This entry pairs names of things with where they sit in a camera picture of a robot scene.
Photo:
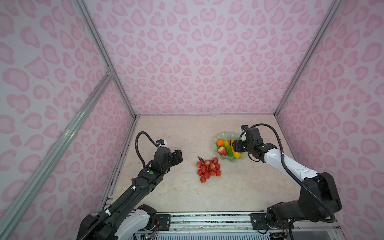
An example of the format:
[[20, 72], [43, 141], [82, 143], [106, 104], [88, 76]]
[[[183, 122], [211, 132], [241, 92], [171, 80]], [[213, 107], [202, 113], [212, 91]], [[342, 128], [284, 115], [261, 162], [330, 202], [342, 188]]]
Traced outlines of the green yellow mango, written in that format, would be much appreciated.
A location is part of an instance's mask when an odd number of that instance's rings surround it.
[[227, 152], [227, 156], [228, 157], [233, 157], [232, 147], [231, 147], [230, 142], [228, 140], [224, 141], [223, 147], [225, 148], [225, 150]]

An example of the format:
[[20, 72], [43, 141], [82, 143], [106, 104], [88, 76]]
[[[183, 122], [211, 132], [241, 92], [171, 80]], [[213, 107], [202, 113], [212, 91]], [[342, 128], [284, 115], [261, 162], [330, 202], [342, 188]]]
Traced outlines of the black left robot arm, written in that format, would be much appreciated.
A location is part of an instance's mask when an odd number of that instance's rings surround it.
[[77, 239], [128, 240], [140, 230], [156, 231], [157, 211], [138, 204], [162, 182], [171, 167], [182, 162], [182, 151], [158, 147], [154, 159], [132, 179], [132, 185], [115, 202], [96, 216], [88, 215], [82, 220]]

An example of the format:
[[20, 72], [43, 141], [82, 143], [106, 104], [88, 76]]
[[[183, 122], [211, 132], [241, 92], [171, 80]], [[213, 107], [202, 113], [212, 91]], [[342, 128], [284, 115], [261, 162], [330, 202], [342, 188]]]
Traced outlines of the small orange tangerine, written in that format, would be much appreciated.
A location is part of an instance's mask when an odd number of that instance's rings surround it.
[[216, 145], [218, 147], [222, 147], [224, 145], [224, 141], [223, 140], [217, 140]]

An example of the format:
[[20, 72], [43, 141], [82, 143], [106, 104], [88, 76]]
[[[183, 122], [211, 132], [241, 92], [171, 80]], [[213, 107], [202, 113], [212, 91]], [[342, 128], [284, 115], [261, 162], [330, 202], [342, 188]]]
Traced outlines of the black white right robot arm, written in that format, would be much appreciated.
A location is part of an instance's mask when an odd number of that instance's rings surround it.
[[240, 137], [232, 144], [235, 152], [246, 153], [274, 167], [300, 188], [297, 200], [277, 203], [267, 208], [267, 226], [276, 229], [294, 221], [334, 223], [335, 214], [342, 209], [342, 203], [333, 176], [327, 172], [311, 170], [286, 156], [279, 134], [268, 124], [264, 126], [272, 130], [278, 144], [265, 143], [258, 129], [260, 126], [241, 127]]

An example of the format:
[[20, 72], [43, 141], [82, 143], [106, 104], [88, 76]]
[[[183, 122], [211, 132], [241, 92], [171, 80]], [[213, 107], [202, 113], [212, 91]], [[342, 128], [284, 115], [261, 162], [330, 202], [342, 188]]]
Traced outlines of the yellow orange mango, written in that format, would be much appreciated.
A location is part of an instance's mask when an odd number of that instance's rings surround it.
[[232, 153], [233, 153], [234, 158], [239, 159], [242, 155], [241, 155], [241, 153], [238, 153], [238, 152], [235, 151], [235, 149], [234, 149], [234, 142], [235, 142], [235, 139], [232, 139], [230, 141], [230, 146], [231, 146], [231, 149], [232, 149]]

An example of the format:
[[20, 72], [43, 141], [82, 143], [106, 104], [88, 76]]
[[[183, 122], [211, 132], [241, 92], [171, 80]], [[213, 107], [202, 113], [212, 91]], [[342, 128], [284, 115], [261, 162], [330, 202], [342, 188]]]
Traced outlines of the red fake peach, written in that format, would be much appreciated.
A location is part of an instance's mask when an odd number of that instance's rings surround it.
[[221, 146], [218, 148], [218, 153], [221, 155], [221, 156], [227, 156], [227, 150], [224, 146]]

